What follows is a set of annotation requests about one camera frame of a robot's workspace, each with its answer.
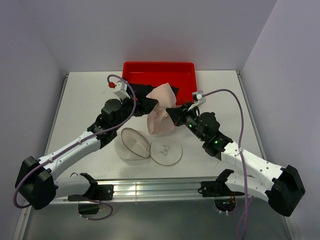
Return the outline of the white mesh laundry bag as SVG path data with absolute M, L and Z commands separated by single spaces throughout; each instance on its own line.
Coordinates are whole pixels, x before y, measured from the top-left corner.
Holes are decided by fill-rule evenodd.
M 140 165 L 153 161 L 171 167 L 178 164 L 183 156 L 182 145 L 175 139 L 160 137 L 149 141 L 141 132 L 126 127 L 114 140 L 118 157 L 128 164 Z

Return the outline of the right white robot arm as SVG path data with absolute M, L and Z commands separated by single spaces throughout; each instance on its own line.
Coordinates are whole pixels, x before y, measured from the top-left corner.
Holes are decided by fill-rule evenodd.
M 306 193 L 298 170 L 264 160 L 241 148 L 220 132 L 214 112 L 200 113 L 191 103 L 167 108 L 166 112 L 176 127 L 186 126 L 200 141 L 211 157 L 242 168 L 241 174 L 225 169 L 216 179 L 216 189 L 222 195 L 244 193 L 268 202 L 278 214 L 289 217 Z

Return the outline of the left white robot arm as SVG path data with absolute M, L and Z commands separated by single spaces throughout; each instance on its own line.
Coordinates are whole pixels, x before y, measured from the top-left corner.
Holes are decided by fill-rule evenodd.
M 107 100 L 95 122 L 77 139 L 51 154 L 39 159 L 30 156 L 22 162 L 14 186 L 13 204 L 22 208 L 17 202 L 18 194 L 36 210 L 65 196 L 95 200 L 99 187 L 92 176 L 81 173 L 75 177 L 60 178 L 60 175 L 85 156 L 108 145 L 131 117 L 147 115 L 157 104 L 158 100 L 136 91 L 121 100 Z

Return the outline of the pale pink bra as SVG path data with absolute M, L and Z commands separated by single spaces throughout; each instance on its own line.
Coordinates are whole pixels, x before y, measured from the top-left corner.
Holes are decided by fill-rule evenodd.
M 177 100 L 169 83 L 154 88 L 147 97 L 158 101 L 157 105 L 147 115 L 148 133 L 159 135 L 172 132 L 175 126 L 166 109 L 175 107 Z

